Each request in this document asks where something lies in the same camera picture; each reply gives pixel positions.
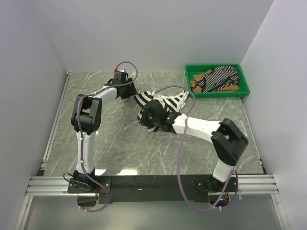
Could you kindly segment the thin striped tank top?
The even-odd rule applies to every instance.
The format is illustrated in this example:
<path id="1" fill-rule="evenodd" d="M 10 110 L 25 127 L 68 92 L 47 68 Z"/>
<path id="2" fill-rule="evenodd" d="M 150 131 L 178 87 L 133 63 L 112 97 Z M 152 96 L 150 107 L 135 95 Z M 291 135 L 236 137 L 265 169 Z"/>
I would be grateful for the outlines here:
<path id="1" fill-rule="evenodd" d="M 240 76 L 233 66 L 217 66 L 198 82 L 201 92 L 215 92 L 231 85 L 238 85 Z"/>

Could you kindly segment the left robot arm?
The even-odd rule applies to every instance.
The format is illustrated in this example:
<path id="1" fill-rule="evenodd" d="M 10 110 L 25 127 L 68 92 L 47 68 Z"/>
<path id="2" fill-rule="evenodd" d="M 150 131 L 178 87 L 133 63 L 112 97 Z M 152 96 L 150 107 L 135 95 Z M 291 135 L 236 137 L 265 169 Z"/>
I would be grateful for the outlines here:
<path id="1" fill-rule="evenodd" d="M 136 94 L 133 79 L 123 69 L 115 70 L 114 77 L 98 91 L 77 95 L 71 124 L 77 136 L 78 161 L 72 176 L 74 183 L 84 192 L 89 193 L 98 185 L 94 173 L 94 139 L 101 125 L 103 105 Z"/>

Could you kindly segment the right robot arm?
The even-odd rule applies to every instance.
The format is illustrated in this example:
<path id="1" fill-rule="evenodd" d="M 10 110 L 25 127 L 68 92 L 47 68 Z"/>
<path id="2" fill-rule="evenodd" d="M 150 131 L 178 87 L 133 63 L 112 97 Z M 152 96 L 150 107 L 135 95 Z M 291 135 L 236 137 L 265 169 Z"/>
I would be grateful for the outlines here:
<path id="1" fill-rule="evenodd" d="M 140 112 L 140 123 L 147 128 L 157 127 L 164 132 L 186 134 L 213 144 L 218 156 L 211 178 L 211 187 L 222 191 L 227 178 L 248 145 L 247 137 L 228 118 L 208 121 L 187 116 L 181 112 L 167 111 L 158 100 L 151 100 Z"/>

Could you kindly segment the tan tank top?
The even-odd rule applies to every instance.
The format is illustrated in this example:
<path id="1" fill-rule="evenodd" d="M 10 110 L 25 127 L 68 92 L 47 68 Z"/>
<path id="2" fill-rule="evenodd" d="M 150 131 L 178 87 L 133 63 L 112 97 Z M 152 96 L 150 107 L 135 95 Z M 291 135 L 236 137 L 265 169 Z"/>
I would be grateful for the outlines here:
<path id="1" fill-rule="evenodd" d="M 240 76 L 236 70 L 216 72 L 209 70 L 193 76 L 190 86 L 193 92 L 236 92 Z"/>

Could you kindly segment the green plastic bin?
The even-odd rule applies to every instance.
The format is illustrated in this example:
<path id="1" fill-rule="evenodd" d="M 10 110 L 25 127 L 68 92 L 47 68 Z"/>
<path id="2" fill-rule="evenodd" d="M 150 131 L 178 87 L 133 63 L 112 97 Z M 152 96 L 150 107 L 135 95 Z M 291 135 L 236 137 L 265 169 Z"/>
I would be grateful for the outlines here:
<path id="1" fill-rule="evenodd" d="M 217 66 L 233 66 L 237 69 L 240 76 L 239 90 L 236 92 L 193 92 L 189 82 L 194 80 L 193 76 L 206 73 Z M 185 66 L 185 72 L 188 88 L 194 93 L 196 98 L 244 98 L 250 93 L 249 86 L 239 64 L 189 64 Z"/>

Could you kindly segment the black base beam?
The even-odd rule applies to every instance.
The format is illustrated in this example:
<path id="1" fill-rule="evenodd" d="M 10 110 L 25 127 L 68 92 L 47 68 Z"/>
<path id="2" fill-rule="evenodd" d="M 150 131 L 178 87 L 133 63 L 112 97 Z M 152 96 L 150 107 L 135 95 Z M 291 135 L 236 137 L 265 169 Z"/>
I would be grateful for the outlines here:
<path id="1" fill-rule="evenodd" d="M 209 174 L 181 175 L 181 182 L 189 201 L 208 202 L 209 194 L 218 196 L 224 186 Z M 82 184 L 70 179 L 69 194 L 93 194 L 102 204 L 110 196 L 114 202 L 183 201 L 176 175 L 126 175 L 96 176 L 96 180 L 106 190 L 95 183 Z"/>

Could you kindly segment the aluminium left side rail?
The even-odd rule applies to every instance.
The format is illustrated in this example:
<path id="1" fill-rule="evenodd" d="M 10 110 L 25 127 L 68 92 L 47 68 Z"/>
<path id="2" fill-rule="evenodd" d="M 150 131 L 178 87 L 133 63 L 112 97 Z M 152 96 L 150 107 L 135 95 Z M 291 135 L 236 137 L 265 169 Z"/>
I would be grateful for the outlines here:
<path id="1" fill-rule="evenodd" d="M 54 119 L 54 122 L 53 122 L 53 125 L 52 125 L 52 129 L 51 129 L 51 132 L 50 132 L 50 135 L 49 135 L 49 138 L 48 138 L 48 142 L 47 142 L 47 145 L 46 145 L 46 148 L 45 148 L 44 156 L 43 156 L 43 159 L 42 159 L 42 162 L 41 162 L 41 165 L 40 165 L 41 170 L 44 170 L 46 168 L 46 165 L 47 165 L 47 161 L 48 161 L 48 158 L 49 158 L 49 155 L 50 155 L 50 149 L 51 149 L 51 146 L 52 146 L 52 143 L 53 143 L 53 140 L 54 140 L 55 130 L 56 130 L 56 127 L 57 127 L 57 124 L 58 124 L 59 114 L 60 114 L 60 111 L 61 111 L 61 108 L 62 108 L 63 100 L 64 100 L 66 90 L 67 90 L 67 87 L 68 87 L 68 83 L 69 83 L 69 80 L 70 80 L 70 74 L 71 74 L 71 71 L 68 71 L 67 77 L 66 77 L 66 80 L 65 80 L 65 84 L 64 84 L 64 87 L 63 87 L 63 90 L 62 90 L 62 93 L 61 93 L 61 97 L 60 97 L 59 105 L 58 105 L 58 108 L 57 108 L 56 116 L 55 116 L 55 119 Z"/>

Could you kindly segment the aluminium rail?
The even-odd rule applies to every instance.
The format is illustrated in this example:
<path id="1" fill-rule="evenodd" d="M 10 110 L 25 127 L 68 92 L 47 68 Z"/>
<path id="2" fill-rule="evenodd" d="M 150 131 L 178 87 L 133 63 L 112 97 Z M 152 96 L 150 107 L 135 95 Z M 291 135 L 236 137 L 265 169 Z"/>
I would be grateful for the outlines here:
<path id="1" fill-rule="evenodd" d="M 277 194 L 275 179 L 271 174 L 252 174 L 238 176 L 241 194 Z M 26 196 L 67 196 L 69 183 L 59 176 L 32 176 L 28 183 Z"/>
<path id="2" fill-rule="evenodd" d="M 49 158 L 49 155 L 50 155 L 50 149 L 51 149 L 51 146 L 52 146 L 52 143 L 53 143 L 53 140 L 54 140 L 55 130 L 56 130 L 56 127 L 57 127 L 57 124 L 58 124 L 59 114 L 60 114 L 60 111 L 61 111 L 61 108 L 62 108 L 63 100 L 64 100 L 66 90 L 67 90 L 67 87 L 68 87 L 68 83 L 69 83 L 69 80 L 70 80 L 70 74 L 71 74 L 71 71 L 68 71 L 67 77 L 66 77 L 66 80 L 65 80 L 65 84 L 64 84 L 64 87 L 63 87 L 63 90 L 62 90 L 62 93 L 61 93 L 61 97 L 60 97 L 59 105 L 58 105 L 58 108 L 57 108 L 56 116 L 55 116 L 55 119 L 54 119 L 54 122 L 53 122 L 53 125 L 52 125 L 52 129 L 51 129 L 51 132 L 50 132 L 50 135 L 49 135 L 49 138 L 48 138 L 48 142 L 47 142 L 47 145 L 46 145 L 46 148 L 45 148 L 44 156 L 43 156 L 43 159 L 42 159 L 42 162 L 41 162 L 41 165 L 40 165 L 41 170 L 44 170 L 46 168 L 46 165 L 47 165 L 47 161 L 48 161 L 48 158 Z"/>

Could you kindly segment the aluminium front rail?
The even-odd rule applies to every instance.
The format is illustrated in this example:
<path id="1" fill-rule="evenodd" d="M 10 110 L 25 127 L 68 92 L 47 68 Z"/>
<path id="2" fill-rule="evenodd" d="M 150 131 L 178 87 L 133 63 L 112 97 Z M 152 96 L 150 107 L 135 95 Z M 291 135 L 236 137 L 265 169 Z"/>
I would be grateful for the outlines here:
<path id="1" fill-rule="evenodd" d="M 275 179 L 271 174 L 252 174 L 238 176 L 241 194 L 277 194 Z M 67 196 L 69 183 L 59 176 L 32 176 L 28 183 L 26 196 Z"/>

